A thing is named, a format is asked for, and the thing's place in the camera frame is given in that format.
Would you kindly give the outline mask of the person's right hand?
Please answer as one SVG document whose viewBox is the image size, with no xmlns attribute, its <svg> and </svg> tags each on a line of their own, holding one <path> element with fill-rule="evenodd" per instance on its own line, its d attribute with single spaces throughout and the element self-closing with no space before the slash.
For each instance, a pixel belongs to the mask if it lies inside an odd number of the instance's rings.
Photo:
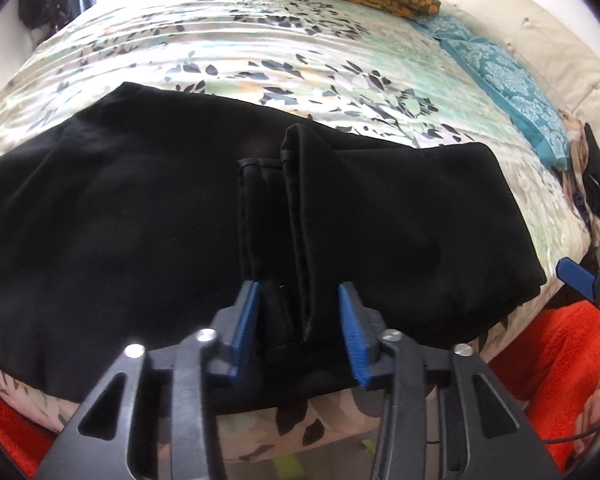
<svg viewBox="0 0 600 480">
<path fill-rule="evenodd" d="M 591 432 L 600 424 L 600 376 L 594 392 L 586 400 L 583 411 L 576 418 L 574 431 L 576 434 Z"/>
</svg>

